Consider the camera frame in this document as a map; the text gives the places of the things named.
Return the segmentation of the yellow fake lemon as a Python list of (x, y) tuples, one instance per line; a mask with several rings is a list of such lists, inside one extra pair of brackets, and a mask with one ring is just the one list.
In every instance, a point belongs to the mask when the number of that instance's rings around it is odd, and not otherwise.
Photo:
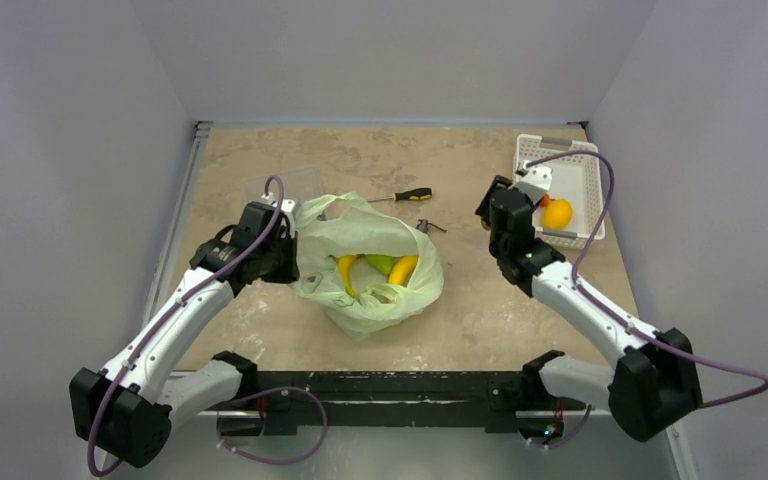
[(567, 200), (549, 200), (543, 208), (541, 225), (544, 229), (564, 230), (571, 222), (573, 213), (573, 207)]

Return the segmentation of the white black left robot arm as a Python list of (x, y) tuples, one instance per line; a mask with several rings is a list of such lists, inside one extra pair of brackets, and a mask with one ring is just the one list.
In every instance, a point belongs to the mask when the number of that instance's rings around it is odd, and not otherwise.
[(162, 309), (102, 368), (80, 369), (69, 383), (77, 435), (92, 449), (142, 468), (173, 431), (223, 402), (244, 409), (257, 399), (254, 362), (230, 351), (173, 379), (170, 374), (205, 326), (242, 289), (260, 280), (298, 280), (295, 200), (251, 202), (240, 220), (199, 246)]

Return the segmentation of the green plastic bag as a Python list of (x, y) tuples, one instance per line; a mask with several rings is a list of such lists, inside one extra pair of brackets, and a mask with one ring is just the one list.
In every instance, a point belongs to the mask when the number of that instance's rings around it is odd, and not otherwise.
[[(395, 326), (440, 298), (444, 270), (429, 235), (376, 210), (355, 192), (326, 194), (301, 205), (296, 220), (300, 278), (291, 289), (323, 307), (351, 338), (362, 340)], [(355, 297), (345, 292), (337, 270), (337, 259), (350, 254), (359, 255), (351, 268)], [(396, 260), (417, 256), (418, 264), (405, 286), (392, 285), (367, 263), (368, 254)]]

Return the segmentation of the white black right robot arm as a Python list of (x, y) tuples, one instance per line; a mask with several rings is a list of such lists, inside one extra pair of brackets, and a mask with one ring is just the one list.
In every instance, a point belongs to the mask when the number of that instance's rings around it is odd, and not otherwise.
[(570, 399), (607, 410), (620, 429), (645, 442), (701, 408), (692, 345), (677, 329), (661, 332), (573, 277), (573, 265), (537, 238), (534, 205), (513, 181), (493, 178), (476, 209), (502, 276), (548, 306), (602, 354), (604, 366), (552, 350), (526, 363), (521, 392), (536, 407)]

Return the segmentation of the green fake apple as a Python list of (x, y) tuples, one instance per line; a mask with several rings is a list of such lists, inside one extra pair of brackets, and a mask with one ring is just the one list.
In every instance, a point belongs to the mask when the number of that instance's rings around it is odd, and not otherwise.
[(364, 258), (370, 266), (385, 276), (391, 274), (397, 262), (395, 257), (380, 254), (368, 254)]

